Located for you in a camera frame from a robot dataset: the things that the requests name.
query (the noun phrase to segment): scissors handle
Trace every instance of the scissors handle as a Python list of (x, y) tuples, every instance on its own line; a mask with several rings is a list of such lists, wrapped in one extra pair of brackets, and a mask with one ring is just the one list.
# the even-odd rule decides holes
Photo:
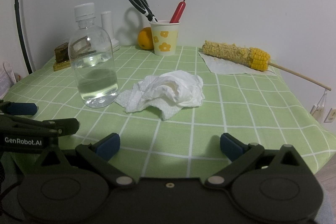
[(153, 15), (152, 11), (150, 10), (148, 3), (146, 0), (129, 0), (129, 2), (140, 12), (150, 22), (158, 22), (156, 17)]

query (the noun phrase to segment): orange fruit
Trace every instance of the orange fruit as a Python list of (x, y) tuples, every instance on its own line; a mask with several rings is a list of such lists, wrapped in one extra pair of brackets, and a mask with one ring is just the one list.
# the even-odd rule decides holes
[(151, 27), (143, 28), (138, 34), (138, 44), (144, 50), (154, 49)]

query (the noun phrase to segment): checkered tablecloth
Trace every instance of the checkered tablecloth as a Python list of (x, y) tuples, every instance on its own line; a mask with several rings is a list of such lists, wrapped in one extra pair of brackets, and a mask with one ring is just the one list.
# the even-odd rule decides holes
[[(33, 102), (33, 119), (75, 117), (80, 129), (61, 137), (62, 149), (94, 143), (111, 132), (121, 137), (121, 149), (110, 163), (134, 178), (201, 177), (229, 164), (219, 148), (219, 136), (229, 132), (244, 143), (258, 142), (266, 149), (284, 143), (295, 146), (311, 170), (317, 172), (335, 153), (336, 138), (302, 107), (278, 75), (218, 75), (211, 73), (196, 47), (177, 47), (169, 57), (151, 51), (121, 47), (114, 53), (119, 89), (131, 89), (147, 75), (185, 70), (203, 81), (201, 107), (184, 108), (167, 121), (154, 107), (125, 113), (116, 103), (88, 108), (82, 102), (72, 69), (53, 72), (50, 60), (41, 70), (15, 84), (5, 100)], [(13, 154), (25, 171), (36, 155)]]

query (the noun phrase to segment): corn cob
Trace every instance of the corn cob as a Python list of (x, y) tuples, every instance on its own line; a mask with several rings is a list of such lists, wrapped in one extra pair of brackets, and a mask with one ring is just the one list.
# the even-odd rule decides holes
[(205, 41), (202, 46), (205, 54), (223, 58), (260, 71), (267, 70), (270, 55), (259, 48), (238, 47), (235, 44)]

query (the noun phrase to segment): wooden stick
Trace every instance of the wooden stick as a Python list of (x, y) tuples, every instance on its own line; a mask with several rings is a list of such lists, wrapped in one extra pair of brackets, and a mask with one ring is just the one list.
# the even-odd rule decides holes
[(268, 65), (269, 65), (269, 66), (272, 66), (272, 67), (274, 67), (274, 68), (278, 68), (278, 69), (280, 69), (280, 70), (284, 70), (284, 71), (289, 72), (289, 73), (291, 73), (291, 74), (293, 74), (293, 75), (299, 76), (300, 78), (306, 79), (306, 80), (308, 80), (308, 81), (310, 81), (310, 82), (312, 82), (312, 83), (314, 83), (314, 84), (316, 84), (316, 85), (319, 85), (319, 86), (325, 88), (326, 90), (331, 91), (331, 87), (329, 87), (329, 86), (327, 86), (327, 85), (323, 85), (322, 83), (317, 82), (317, 81), (315, 81), (314, 79), (309, 78), (309, 77), (307, 77), (307, 76), (304, 76), (304, 75), (302, 75), (302, 74), (300, 74), (300, 73), (298, 73), (298, 72), (295, 72), (295, 71), (293, 71), (293, 70), (287, 69), (287, 68), (285, 68), (285, 67), (283, 67), (283, 66), (279, 66), (279, 65), (277, 65), (277, 64), (270, 63), (270, 62), (268, 63)]

